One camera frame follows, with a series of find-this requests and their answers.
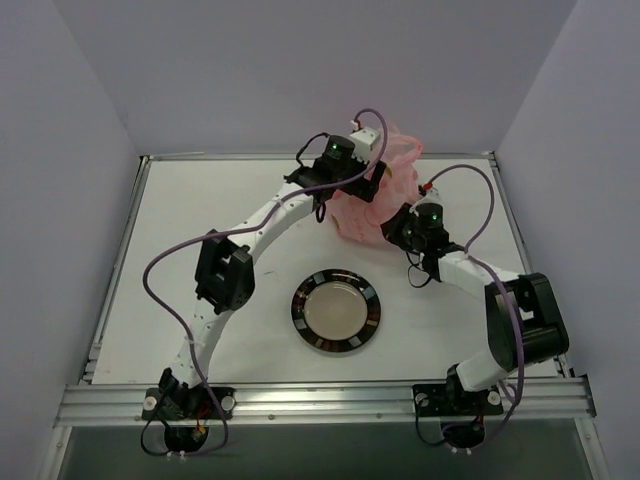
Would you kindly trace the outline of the pink plastic bag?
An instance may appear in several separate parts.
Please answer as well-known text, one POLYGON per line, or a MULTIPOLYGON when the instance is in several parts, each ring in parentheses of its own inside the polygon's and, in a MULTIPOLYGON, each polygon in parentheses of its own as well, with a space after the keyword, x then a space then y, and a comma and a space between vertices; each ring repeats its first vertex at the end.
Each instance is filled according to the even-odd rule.
POLYGON ((420 199, 415 162, 422 154, 423 144, 402 133, 394 123, 388 124, 388 133, 382 157, 386 167, 374 200, 367 203, 338 191, 327 202, 326 217, 343 239, 364 245, 383 244, 382 224, 405 203, 413 204, 420 199))

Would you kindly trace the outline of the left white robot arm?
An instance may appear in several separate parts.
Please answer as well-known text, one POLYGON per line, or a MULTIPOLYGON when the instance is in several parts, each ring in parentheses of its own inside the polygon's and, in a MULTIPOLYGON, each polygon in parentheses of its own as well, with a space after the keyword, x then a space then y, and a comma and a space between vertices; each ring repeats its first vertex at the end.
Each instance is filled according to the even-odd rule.
POLYGON ((177 385, 167 393, 165 405, 177 418, 190 419, 200 411, 202 395, 195 387, 206 383, 226 323, 254 292, 259 257, 337 191, 372 202, 384 175, 387 140, 386 133, 369 127, 347 137, 329 135, 321 156, 286 175, 278 192, 249 219, 229 232, 213 230, 205 236, 195 271, 196 310, 170 365, 177 385))

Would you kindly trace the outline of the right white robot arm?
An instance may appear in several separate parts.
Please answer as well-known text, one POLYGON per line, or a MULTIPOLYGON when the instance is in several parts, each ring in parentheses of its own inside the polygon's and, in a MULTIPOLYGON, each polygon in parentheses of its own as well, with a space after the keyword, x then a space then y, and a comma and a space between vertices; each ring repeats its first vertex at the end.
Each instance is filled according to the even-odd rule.
POLYGON ((438 203, 405 204, 381 232, 387 242, 416 255, 432 280, 484 303, 486 346, 452 367, 443 390, 447 406, 464 413, 479 402, 480 391, 566 353, 570 341, 549 279, 500 269, 470 255, 450 239, 443 212, 438 203))

